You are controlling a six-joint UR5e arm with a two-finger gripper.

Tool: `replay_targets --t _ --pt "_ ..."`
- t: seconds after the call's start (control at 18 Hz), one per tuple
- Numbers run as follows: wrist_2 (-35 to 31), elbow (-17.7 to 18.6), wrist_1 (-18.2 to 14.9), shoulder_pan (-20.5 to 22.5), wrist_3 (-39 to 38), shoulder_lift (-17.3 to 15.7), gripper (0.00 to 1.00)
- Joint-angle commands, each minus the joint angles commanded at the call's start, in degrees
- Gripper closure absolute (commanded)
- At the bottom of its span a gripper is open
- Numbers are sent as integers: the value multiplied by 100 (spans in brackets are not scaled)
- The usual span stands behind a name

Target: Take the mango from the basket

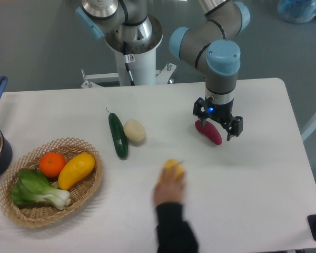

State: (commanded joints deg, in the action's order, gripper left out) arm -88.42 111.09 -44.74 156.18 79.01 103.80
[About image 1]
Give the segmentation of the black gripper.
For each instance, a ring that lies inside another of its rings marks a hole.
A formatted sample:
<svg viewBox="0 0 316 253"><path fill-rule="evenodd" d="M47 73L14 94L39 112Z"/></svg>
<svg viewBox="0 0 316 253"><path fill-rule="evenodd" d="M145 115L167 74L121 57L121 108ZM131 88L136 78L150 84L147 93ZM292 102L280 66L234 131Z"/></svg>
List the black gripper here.
<svg viewBox="0 0 316 253"><path fill-rule="evenodd" d="M193 115L200 120L201 126L206 125L206 120L211 119L226 130L227 141L232 137L238 137L243 131L243 117L233 116L232 108L234 92L216 94L206 92L204 98L198 98L194 102Z"/></svg>

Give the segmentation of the black sleeved forearm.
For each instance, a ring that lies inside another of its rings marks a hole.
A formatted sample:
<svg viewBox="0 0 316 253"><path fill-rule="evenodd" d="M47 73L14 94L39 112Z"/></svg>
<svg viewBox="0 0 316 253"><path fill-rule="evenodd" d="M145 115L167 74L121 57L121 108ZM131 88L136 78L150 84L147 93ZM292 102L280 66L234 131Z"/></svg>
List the black sleeved forearm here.
<svg viewBox="0 0 316 253"><path fill-rule="evenodd" d="M156 207L158 252L198 252L197 239L183 220L183 206L180 203L162 203Z"/></svg>

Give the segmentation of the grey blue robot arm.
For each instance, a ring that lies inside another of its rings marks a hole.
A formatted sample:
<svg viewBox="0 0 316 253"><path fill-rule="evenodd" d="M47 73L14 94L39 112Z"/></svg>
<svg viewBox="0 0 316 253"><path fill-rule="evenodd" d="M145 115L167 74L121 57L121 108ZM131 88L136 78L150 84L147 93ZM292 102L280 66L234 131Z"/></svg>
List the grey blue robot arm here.
<svg viewBox="0 0 316 253"><path fill-rule="evenodd" d="M205 96L196 100L193 114L205 126L219 123L228 137L243 130L243 118L232 115L240 68L240 48L233 38L250 22L240 2L201 1L205 22L196 30L177 28L170 52L205 77ZM122 86L156 83L156 48L162 41L160 22L147 10L147 1L82 1L75 11L82 26L96 39L105 38L114 51Z"/></svg>

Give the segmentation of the person's hand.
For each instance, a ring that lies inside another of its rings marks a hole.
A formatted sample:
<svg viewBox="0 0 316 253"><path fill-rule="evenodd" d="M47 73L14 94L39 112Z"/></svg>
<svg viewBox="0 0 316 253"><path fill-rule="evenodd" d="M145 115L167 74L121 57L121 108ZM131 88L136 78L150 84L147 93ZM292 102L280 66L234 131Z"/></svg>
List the person's hand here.
<svg viewBox="0 0 316 253"><path fill-rule="evenodd" d="M181 182L175 179L165 178L165 172L162 170L158 183L153 191L153 204L155 207L164 203L181 203L184 198L185 179L184 175Z"/></svg>

